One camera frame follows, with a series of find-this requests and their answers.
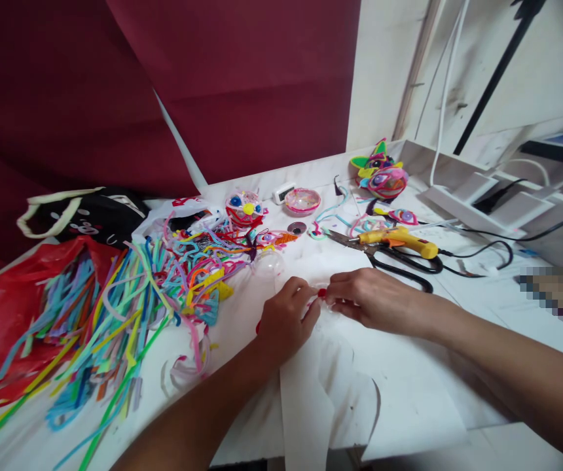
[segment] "red fabric backdrop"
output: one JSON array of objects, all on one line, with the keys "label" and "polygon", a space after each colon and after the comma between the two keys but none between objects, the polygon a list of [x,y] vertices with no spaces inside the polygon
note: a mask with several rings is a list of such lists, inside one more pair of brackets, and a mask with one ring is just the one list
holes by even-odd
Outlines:
[{"label": "red fabric backdrop", "polygon": [[104,2],[0,1],[0,267],[34,244],[29,196],[197,194],[151,87]]},{"label": "red fabric backdrop", "polygon": [[209,183],[345,151],[360,0],[107,0]]}]

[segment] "clear plastic ball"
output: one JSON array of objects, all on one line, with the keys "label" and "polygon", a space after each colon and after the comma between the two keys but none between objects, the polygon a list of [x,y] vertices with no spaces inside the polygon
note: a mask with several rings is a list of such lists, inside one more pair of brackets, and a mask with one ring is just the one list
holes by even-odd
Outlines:
[{"label": "clear plastic ball", "polygon": [[283,257],[275,251],[260,252],[251,265],[253,274],[261,279],[275,279],[286,269]]}]

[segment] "googly eye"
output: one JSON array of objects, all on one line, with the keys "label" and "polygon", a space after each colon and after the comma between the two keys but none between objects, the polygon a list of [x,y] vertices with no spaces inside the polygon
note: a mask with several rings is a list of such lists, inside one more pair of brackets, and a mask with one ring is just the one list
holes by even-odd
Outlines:
[{"label": "googly eye", "polygon": [[305,222],[293,222],[288,226],[288,232],[299,236],[308,230]]},{"label": "googly eye", "polygon": [[386,175],[376,175],[375,177],[373,177],[371,184],[373,184],[374,186],[378,186],[384,183],[384,181],[386,181],[386,178],[387,178]]}]

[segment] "white wall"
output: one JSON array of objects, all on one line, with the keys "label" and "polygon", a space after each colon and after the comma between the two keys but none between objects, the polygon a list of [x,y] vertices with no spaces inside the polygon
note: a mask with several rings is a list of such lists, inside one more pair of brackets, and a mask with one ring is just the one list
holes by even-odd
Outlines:
[{"label": "white wall", "polygon": [[[436,32],[423,56],[409,110],[399,136],[436,145],[448,52],[429,90],[439,56],[461,0],[441,0]],[[518,22],[517,6],[500,0],[471,0],[452,73],[442,151],[453,152]],[[421,123],[421,110],[428,97]],[[547,0],[474,129],[462,156],[493,164],[525,140],[563,130],[563,0]]]},{"label": "white wall", "polygon": [[391,140],[429,0],[362,0],[347,151]]},{"label": "white wall", "polygon": [[560,131],[563,131],[563,0],[547,0],[462,156],[492,164],[510,158],[528,139]]}]

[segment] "pipe cleaner owl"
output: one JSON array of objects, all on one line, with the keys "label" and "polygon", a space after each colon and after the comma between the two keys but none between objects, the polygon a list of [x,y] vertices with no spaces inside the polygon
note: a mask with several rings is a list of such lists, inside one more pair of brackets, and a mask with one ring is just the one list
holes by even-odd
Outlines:
[{"label": "pipe cleaner owl", "polygon": [[258,226],[266,214],[258,195],[250,191],[235,191],[229,195],[225,206],[231,222],[241,228]]}]

